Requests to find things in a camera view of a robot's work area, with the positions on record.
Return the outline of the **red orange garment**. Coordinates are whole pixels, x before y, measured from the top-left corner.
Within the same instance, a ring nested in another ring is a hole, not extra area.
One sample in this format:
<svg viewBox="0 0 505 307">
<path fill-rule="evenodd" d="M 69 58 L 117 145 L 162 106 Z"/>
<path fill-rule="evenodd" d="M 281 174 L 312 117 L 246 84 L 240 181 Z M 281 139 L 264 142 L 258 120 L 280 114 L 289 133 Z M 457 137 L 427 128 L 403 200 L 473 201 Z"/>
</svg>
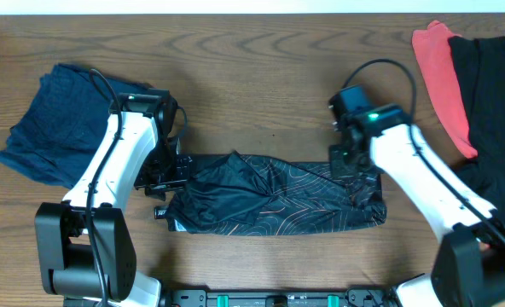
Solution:
<svg viewBox="0 0 505 307">
<path fill-rule="evenodd" d="M 459 152 L 473 159 L 478 151 L 469 140 L 469 123 L 449 45 L 449 39 L 456 36 L 444 23 L 434 20 L 426 29 L 414 30 L 411 43 L 439 122 Z"/>
</svg>

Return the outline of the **black patterned cycling jersey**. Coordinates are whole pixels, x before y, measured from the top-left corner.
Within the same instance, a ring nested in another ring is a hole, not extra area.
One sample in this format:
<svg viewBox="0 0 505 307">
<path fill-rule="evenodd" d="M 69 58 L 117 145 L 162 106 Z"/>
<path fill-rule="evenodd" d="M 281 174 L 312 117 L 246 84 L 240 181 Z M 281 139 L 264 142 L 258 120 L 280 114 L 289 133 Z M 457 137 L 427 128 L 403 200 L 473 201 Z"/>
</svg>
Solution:
<svg viewBox="0 0 505 307">
<path fill-rule="evenodd" d="M 327 163 L 233 152 L 193 157 L 160 216 L 176 232 L 283 236 L 375 227 L 387 209 L 374 171 L 334 179 Z"/>
</svg>

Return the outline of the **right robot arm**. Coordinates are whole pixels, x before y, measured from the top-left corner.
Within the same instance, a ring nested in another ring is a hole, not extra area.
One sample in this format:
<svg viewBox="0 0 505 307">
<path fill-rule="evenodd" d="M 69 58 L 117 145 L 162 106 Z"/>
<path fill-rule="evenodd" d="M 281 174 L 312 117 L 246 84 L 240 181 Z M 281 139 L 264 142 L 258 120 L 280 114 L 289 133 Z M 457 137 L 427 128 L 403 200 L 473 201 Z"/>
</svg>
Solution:
<svg viewBox="0 0 505 307">
<path fill-rule="evenodd" d="M 432 151 L 401 107 L 336 107 L 343 159 L 384 171 L 427 220 L 432 271 L 393 288 L 398 306 L 492 306 L 505 301 L 505 216 Z"/>
</svg>

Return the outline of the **folded navy blue garment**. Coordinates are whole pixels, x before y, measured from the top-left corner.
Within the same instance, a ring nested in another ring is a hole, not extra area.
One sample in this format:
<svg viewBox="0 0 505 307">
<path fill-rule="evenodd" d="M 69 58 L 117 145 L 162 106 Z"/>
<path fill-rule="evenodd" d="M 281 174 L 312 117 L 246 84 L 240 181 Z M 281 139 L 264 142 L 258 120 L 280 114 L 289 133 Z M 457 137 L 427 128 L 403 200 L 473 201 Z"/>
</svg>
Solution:
<svg viewBox="0 0 505 307">
<path fill-rule="evenodd" d="M 57 64 L 40 78 L 31 106 L 10 129 L 0 163 L 33 181 L 72 188 L 107 129 L 111 96 L 88 71 Z"/>
</svg>

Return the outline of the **plain black t-shirt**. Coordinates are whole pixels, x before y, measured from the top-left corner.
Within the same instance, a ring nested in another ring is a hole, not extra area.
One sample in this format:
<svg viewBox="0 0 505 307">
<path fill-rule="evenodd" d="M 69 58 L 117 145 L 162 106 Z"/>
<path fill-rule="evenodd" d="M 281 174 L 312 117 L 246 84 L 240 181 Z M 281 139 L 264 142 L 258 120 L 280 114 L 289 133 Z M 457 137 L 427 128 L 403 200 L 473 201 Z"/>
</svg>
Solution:
<svg viewBox="0 0 505 307">
<path fill-rule="evenodd" d="M 449 39 L 468 138 L 478 156 L 457 172 L 505 215 L 505 37 Z"/>
</svg>

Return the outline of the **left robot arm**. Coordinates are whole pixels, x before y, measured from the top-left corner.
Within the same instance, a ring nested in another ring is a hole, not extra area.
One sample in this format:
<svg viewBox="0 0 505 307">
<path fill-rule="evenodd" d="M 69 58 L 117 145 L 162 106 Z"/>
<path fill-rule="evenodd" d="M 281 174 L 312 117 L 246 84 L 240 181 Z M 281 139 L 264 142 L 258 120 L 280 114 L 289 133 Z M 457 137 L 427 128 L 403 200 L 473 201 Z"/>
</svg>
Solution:
<svg viewBox="0 0 505 307">
<path fill-rule="evenodd" d="M 38 208 L 42 285 L 66 306 L 163 304 L 161 282 L 136 268 L 124 213 L 134 189 L 164 199 L 187 182 L 191 160 L 170 135 L 179 108 L 168 90 L 120 93 L 84 174 L 61 202 Z"/>
</svg>

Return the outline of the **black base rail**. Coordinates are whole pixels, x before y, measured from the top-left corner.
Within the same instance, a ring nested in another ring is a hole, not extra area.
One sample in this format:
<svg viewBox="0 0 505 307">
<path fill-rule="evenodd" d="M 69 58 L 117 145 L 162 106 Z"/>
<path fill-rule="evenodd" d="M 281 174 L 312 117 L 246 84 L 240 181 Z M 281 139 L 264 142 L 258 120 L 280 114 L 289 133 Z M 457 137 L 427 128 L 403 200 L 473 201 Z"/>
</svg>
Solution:
<svg viewBox="0 0 505 307">
<path fill-rule="evenodd" d="M 397 297 L 381 288 L 344 292 L 214 292 L 200 289 L 162 291 L 159 297 L 133 298 L 110 306 L 152 307 L 399 307 Z"/>
</svg>

